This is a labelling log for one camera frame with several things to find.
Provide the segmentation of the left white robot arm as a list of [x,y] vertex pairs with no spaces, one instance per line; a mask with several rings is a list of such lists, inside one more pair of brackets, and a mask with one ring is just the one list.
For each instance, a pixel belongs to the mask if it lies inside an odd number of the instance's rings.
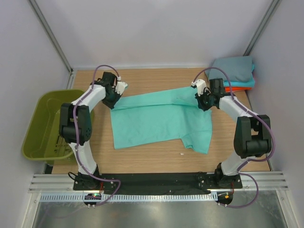
[[99,188],[100,172],[90,147],[91,112],[99,102],[113,109],[127,87],[128,84],[121,81],[120,76],[103,72],[102,78],[94,79],[83,95],[61,105],[59,135],[73,150],[78,164],[78,173],[71,178],[74,190]]

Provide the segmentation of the teal green t shirt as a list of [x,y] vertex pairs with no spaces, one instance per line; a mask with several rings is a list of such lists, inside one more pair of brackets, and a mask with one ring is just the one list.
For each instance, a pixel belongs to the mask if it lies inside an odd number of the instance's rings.
[[207,154],[211,111],[198,108],[191,87],[121,98],[110,111],[114,148],[180,139],[186,149]]

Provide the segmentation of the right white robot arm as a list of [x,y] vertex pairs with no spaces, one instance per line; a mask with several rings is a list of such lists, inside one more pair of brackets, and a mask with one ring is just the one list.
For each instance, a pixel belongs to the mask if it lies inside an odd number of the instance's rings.
[[230,188],[238,181],[239,171],[249,162],[264,162],[272,150],[270,118],[258,115],[244,106],[232,92],[226,92],[222,79],[212,79],[209,85],[202,79],[191,83],[197,90],[199,109],[212,107],[228,114],[236,122],[234,151],[217,165],[214,180],[219,188]]

